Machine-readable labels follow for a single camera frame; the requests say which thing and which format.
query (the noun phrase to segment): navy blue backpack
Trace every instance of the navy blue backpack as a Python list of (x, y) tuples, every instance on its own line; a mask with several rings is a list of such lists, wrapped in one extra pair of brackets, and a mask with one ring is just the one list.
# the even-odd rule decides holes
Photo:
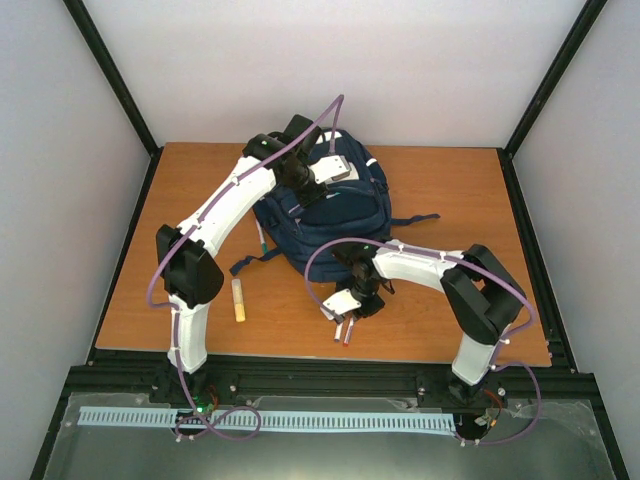
[[(331, 130), (323, 132), (319, 143), (311, 150), (310, 164), (329, 153), (330, 136)], [(439, 218), (438, 214), (392, 218), (387, 177), (377, 160), (344, 130), (336, 132), (335, 141), (336, 154), (351, 163), (351, 175), (329, 183), (327, 196), (306, 209), (300, 208), (292, 190), (281, 185), (257, 202), (253, 207), (255, 216), (277, 247), (259, 258), (247, 256), (231, 267), (232, 275), (237, 275), (253, 260), (265, 262), (280, 253), (293, 268), (304, 274), (311, 254), (331, 240), (343, 237), (375, 239), (390, 235), (392, 225)], [(313, 262), (309, 279), (319, 283), (340, 282), (350, 275), (350, 270), (327, 249)]]

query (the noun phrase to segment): pen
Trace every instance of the pen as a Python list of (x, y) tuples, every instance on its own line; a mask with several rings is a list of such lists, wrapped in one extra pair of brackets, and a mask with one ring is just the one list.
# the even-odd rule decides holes
[(353, 326), (355, 325), (355, 320), (353, 319), (353, 317), (351, 317), (351, 320), (349, 320), (349, 327), (347, 328), (347, 333), (344, 336), (344, 342), (342, 343), (342, 345), (344, 347), (348, 347), (349, 346), (349, 342), (351, 342), (351, 334), (353, 333)]
[(267, 248), (267, 242), (264, 239), (264, 232), (262, 231), (262, 227), (260, 226), (260, 222), (256, 220), (256, 227), (258, 227), (258, 236), (260, 237), (260, 245), (262, 246), (262, 253), (265, 254), (269, 251)]
[(336, 334), (333, 337), (333, 341), (334, 342), (339, 342), (340, 341), (340, 337), (342, 336), (342, 323), (339, 323), (338, 325), (336, 325)]

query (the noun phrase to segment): white wall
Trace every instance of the white wall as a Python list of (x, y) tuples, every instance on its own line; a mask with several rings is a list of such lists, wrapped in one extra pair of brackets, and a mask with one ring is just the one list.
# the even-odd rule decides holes
[(346, 94), (367, 143), (504, 146), (584, 0), (87, 0), (158, 141), (244, 142)]
[(62, 2), (0, 15), (0, 478), (84, 363), (148, 163)]
[(515, 165), (581, 370), (640, 478), (640, 3), (609, 2)]

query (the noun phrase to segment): yellow marker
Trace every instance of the yellow marker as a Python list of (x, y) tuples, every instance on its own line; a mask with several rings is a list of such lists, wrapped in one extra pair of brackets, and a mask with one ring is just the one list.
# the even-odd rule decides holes
[(244, 314), (244, 300), (242, 299), (242, 285), (239, 278), (231, 280), (231, 292), (233, 293), (233, 308), (236, 312), (236, 322), (246, 320)]

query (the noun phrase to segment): marker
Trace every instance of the marker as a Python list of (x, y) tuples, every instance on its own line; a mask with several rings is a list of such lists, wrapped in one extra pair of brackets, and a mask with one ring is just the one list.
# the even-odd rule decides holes
[(334, 342), (339, 342), (340, 341), (340, 337), (342, 336), (342, 325), (344, 324), (344, 322), (339, 323), (338, 325), (336, 325), (336, 334), (333, 337), (333, 341)]
[(342, 343), (343, 347), (349, 346), (349, 342), (351, 341), (351, 334), (353, 333), (353, 326), (355, 325), (355, 323), (355, 320), (353, 319), (353, 317), (351, 317), (351, 320), (349, 320), (349, 328), (347, 328), (347, 333), (344, 336), (344, 342)]
[(262, 254), (264, 255), (269, 251), (269, 249), (267, 248), (267, 242), (264, 239), (264, 232), (262, 231), (262, 227), (258, 220), (256, 220), (256, 227), (258, 227), (258, 236), (260, 237), (260, 245), (262, 245)]
[(231, 293), (233, 294), (233, 309), (236, 314), (236, 322), (244, 322), (246, 320), (244, 299), (242, 298), (242, 284), (239, 278), (231, 280)]

